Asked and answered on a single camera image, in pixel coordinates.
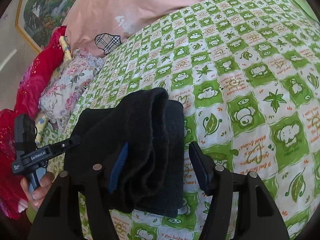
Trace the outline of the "person's left hand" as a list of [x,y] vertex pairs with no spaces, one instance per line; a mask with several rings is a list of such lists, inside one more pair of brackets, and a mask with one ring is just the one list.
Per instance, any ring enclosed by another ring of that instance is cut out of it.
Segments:
[[29,183],[25,177],[21,180],[21,188],[23,192],[25,193],[29,204],[36,210],[39,208],[50,190],[53,181],[55,179],[55,176],[52,172],[47,172],[42,179],[40,180],[40,186],[33,191],[32,194],[29,192]]

